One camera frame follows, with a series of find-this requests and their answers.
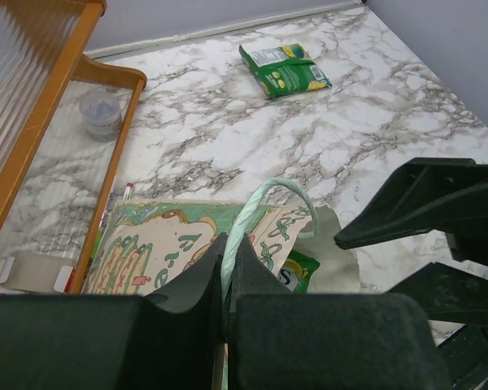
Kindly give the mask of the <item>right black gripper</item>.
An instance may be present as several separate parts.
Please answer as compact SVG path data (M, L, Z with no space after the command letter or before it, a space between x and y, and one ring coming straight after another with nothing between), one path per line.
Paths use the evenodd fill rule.
M457 262L488 267L488 232L480 228L445 231L451 256ZM447 337L444 354L454 389L488 388L488 280L438 262L429 263L391 288L410 297L429 319L459 323Z

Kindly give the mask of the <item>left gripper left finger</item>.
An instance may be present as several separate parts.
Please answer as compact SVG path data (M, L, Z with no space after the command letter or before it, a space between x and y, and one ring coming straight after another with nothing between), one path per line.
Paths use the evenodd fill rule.
M0 389L218 389L226 235L147 296L0 296Z

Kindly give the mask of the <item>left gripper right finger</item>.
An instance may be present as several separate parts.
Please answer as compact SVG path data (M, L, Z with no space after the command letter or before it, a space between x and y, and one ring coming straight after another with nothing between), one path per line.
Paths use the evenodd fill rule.
M426 313L398 293L286 288L248 237L227 299L231 389L448 389Z

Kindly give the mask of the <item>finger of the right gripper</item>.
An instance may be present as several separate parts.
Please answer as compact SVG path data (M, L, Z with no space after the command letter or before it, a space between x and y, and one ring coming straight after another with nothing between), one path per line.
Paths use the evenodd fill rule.
M488 241L488 165L471 158L413 158L334 239L353 249L432 230Z

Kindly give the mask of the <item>green printed paper bag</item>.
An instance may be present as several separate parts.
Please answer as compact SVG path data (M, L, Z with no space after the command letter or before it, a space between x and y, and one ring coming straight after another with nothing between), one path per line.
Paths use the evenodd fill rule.
M291 180L265 180L245 204L119 201L82 289L90 294L148 295L193 266L221 234L249 236L259 261L277 278L291 250L320 263L307 293L357 293L355 255L339 249L336 213L315 207Z

